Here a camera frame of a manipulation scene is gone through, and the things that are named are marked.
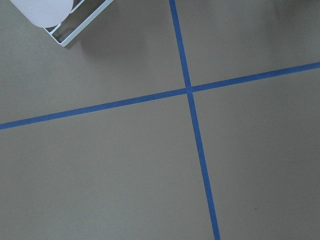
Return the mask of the white cup in rack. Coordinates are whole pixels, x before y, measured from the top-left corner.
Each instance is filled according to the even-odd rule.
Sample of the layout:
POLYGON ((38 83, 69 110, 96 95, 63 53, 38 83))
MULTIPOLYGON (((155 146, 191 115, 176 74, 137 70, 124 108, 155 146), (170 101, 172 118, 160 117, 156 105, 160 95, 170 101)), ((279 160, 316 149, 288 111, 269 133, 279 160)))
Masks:
POLYGON ((71 13, 73 0, 11 0, 33 25, 40 28, 54 27, 71 13))

